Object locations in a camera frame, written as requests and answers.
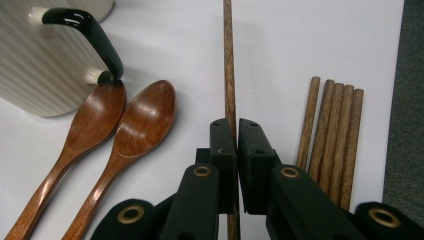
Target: spoon handle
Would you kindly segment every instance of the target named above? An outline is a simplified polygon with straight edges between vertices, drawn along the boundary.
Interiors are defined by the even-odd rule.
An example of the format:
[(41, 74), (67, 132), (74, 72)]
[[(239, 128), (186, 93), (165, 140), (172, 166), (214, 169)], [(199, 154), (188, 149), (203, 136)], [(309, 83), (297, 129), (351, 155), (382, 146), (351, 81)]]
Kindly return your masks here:
[(106, 194), (113, 180), (118, 173), (125, 167), (131, 159), (125, 158), (112, 151), (111, 158), (103, 170), (102, 175), (97, 181), (90, 194), (87, 196), (84, 204), (80, 208), (78, 214), (72, 221), (62, 240), (82, 239), (87, 231), (91, 220), (96, 213), (97, 207)]
[(46, 208), (51, 193), (59, 183), (63, 174), (70, 167), (72, 160), (77, 157), (78, 154), (63, 149), (59, 159), (32, 195), (25, 209), (5, 239), (28, 239), (31, 236), (41, 213)]

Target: black mug handle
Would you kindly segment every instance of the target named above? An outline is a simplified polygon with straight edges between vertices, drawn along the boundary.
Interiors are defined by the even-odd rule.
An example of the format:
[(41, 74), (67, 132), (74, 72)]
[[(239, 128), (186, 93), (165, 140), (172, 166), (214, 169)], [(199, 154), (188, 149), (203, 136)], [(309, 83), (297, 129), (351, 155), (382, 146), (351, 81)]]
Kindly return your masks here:
[(124, 73), (122, 61), (97, 20), (88, 12), (69, 8), (51, 8), (42, 16), (42, 23), (73, 27), (81, 32), (106, 64), (109, 72), (103, 72), (98, 84), (114, 83)]

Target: white table surface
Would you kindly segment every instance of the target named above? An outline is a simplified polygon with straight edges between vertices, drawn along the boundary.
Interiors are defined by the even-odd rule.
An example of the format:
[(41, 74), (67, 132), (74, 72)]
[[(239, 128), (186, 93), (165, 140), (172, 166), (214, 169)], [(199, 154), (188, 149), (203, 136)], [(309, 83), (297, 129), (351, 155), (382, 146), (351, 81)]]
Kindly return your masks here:
[[(233, 1), (237, 117), (261, 124), (294, 164), (312, 76), (365, 90), (351, 210), (381, 201), (403, 1)], [(173, 194), (209, 124), (224, 117), (222, 1), (116, 0), (101, 25), (125, 67), (130, 101), (171, 81), (178, 114), (165, 141), (124, 171), (104, 198), (88, 239), (117, 203), (157, 204)], [(0, 100), (0, 238), (55, 163), (75, 112), (31, 116)], [(33, 239), (60, 239), (102, 172), (112, 139), (63, 177)], [(226, 239), (225, 216), (219, 239)], [(262, 216), (241, 215), (242, 239), (269, 239)]]

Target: wooden spoon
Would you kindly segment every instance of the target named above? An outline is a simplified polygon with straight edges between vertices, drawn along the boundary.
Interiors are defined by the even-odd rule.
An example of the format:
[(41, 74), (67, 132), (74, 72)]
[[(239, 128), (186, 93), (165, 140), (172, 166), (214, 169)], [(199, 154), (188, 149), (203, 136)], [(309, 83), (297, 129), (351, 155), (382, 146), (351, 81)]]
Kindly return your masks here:
[(174, 121), (175, 90), (166, 80), (141, 91), (128, 106), (113, 142), (110, 159), (63, 239), (82, 239), (95, 211), (115, 177), (156, 147)]
[(35, 191), (6, 239), (28, 239), (63, 174), (115, 130), (126, 104), (122, 81), (99, 85), (76, 113), (59, 159)]

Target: brass grommet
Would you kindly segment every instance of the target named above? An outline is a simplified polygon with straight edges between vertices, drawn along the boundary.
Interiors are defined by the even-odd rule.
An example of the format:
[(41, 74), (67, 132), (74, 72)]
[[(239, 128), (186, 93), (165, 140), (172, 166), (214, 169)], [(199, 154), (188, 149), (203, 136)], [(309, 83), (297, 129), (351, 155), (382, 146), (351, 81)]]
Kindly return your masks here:
[[(137, 214), (135, 214), (134, 216), (128, 217), (126, 216), (126, 214), (129, 211), (136, 211)], [(141, 219), (144, 215), (144, 208), (140, 205), (131, 205), (128, 206), (124, 209), (122, 209), (119, 214), (118, 214), (118, 221), (122, 224), (131, 224), (133, 222), (138, 221), (139, 219)]]
[(288, 178), (298, 178), (300, 176), (299, 171), (293, 167), (283, 167), (280, 172)]
[(377, 223), (389, 227), (389, 228), (397, 228), (400, 226), (399, 219), (391, 212), (382, 209), (382, 208), (372, 208), (368, 210), (368, 214), (371, 218)]
[(206, 177), (211, 174), (211, 169), (206, 166), (199, 166), (193, 169), (193, 173), (198, 177)]

